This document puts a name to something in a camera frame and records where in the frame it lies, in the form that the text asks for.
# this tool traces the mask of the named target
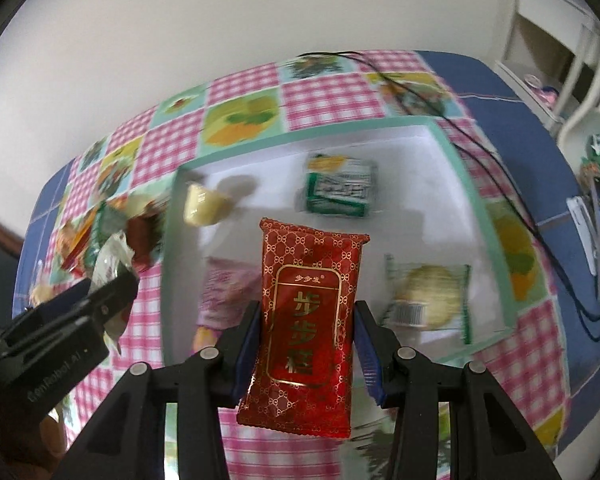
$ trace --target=silver bolt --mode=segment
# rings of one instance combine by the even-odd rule
[[[203,359],[215,359],[220,355],[220,351],[215,346],[205,346],[200,351],[200,357]]]
[[[131,375],[142,375],[147,371],[147,369],[148,366],[146,363],[135,363],[131,365],[129,371],[131,372]]]
[[[487,371],[487,367],[482,361],[469,361],[469,370],[474,374],[483,374]]]
[[[416,351],[410,346],[401,346],[398,348],[398,357],[405,360],[413,359],[416,357]]]

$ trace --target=orange snack package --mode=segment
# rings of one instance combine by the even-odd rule
[[[260,349],[238,423],[347,438],[353,302],[369,236],[267,218],[260,227]]]

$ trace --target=gold pattern on red package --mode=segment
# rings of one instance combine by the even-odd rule
[[[347,438],[353,302],[369,237],[267,218],[260,227],[262,335],[238,423]]]

